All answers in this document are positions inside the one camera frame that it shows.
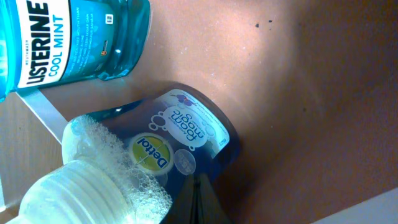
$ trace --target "bottle label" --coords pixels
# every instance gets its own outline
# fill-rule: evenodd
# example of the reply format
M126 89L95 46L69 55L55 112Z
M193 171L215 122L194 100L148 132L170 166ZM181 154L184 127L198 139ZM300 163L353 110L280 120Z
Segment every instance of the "bottle label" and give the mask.
M109 57L116 15L85 0L17 0L22 35L18 88L101 71Z
M229 143L229 134L223 124L205 105L186 91L171 90L155 101L161 101L169 107L151 117L151 130L162 128L168 131L191 151L210 142L209 153L212 158Z
M132 161L148 174L168 173L174 165L174 154L170 143L154 133L141 133L130 143Z

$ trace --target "white bottle cap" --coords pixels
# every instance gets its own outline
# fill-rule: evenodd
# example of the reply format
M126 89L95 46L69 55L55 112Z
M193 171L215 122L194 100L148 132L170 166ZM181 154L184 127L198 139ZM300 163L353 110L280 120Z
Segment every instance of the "white bottle cap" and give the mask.
M114 182L90 161L71 161L38 180L9 223L124 223L133 221Z

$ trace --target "plastic bottle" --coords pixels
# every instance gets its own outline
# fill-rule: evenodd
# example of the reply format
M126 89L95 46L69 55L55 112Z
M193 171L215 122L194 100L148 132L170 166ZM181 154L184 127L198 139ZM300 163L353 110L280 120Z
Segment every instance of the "plastic bottle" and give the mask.
M41 178L11 223L159 223L188 175L220 175L240 150L225 114L175 84L65 128L64 166Z
M0 102L11 91L127 75L144 48L148 0L0 0Z

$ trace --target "soap bubble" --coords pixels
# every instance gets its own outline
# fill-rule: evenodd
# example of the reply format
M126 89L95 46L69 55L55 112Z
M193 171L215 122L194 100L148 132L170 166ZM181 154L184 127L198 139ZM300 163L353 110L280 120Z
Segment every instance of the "soap bubble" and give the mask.
M123 142L93 118L84 115L71 121L62 147L64 163L84 156L113 180L131 208L126 223L160 223L166 216L171 196L153 175L134 166Z

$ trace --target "listerine cool mint mouthwash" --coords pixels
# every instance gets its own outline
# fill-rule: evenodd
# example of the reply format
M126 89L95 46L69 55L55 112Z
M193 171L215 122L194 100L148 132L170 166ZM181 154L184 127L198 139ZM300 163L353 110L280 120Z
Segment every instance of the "listerine cool mint mouthwash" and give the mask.
M150 24L148 0L0 0L0 102L10 91L123 77Z

